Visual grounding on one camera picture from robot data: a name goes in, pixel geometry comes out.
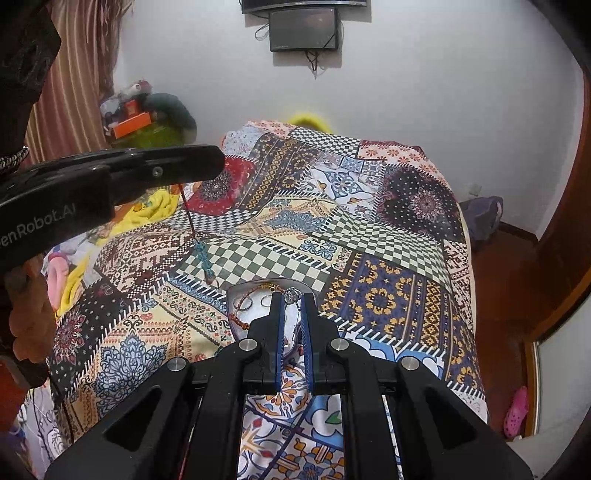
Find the wall outlet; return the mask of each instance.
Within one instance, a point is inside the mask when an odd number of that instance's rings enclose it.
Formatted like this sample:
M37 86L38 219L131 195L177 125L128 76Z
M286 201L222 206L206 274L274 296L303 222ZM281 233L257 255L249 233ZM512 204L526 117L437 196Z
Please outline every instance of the wall outlet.
M471 185L468 185L468 195L470 197L478 197L481 191L482 185L478 185L477 183L472 183Z

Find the screw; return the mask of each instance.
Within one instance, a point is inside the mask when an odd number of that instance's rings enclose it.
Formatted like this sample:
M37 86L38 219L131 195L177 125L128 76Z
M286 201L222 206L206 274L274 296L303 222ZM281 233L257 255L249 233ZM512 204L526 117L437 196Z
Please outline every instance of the screw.
M406 370L416 370L420 365L419 361L413 356L405 356L400 360L400 363Z
M187 361L181 356L176 356L174 358L171 358L166 364L166 366L171 372L180 372L183 368L187 366Z
M250 352L251 350L254 350L257 345L258 344L256 340L252 338L245 338L244 340L241 340L238 344L240 350L244 350L245 352Z
M335 338L330 341L330 346L340 352L349 348L349 342L344 338Z

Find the brown curtain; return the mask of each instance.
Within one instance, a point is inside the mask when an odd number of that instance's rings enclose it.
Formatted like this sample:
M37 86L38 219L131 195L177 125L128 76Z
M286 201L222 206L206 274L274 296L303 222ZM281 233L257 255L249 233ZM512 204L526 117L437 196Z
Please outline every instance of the brown curtain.
M61 37L25 143L27 164L103 150L100 102L113 94L121 17L129 0L53 0L48 8Z

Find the bedspread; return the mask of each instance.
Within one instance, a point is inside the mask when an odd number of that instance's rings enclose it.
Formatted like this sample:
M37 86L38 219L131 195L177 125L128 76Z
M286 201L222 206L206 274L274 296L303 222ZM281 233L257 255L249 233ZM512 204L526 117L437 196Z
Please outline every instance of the bedspread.
M114 237L88 265L93 283L49 359L66 443L64 411L76 439L167 359L233 342L226 290L271 277L306 283L341 335L374 356L416 357L486 421L466 228L421 148L250 122L223 150L223 174L185 186L188 211ZM280 393L246 402L238 478L344 478L340 397L307 392L300 353Z

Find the red-brown floor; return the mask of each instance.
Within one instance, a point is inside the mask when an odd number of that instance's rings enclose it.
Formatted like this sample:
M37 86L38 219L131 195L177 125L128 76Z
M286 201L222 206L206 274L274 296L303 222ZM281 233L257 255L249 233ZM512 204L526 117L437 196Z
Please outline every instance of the red-brown floor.
M521 339L531 306L540 304L532 287L534 245L498 231L472 254L476 281L476 349L489 408L490 425L502 433L513 394L527 384Z

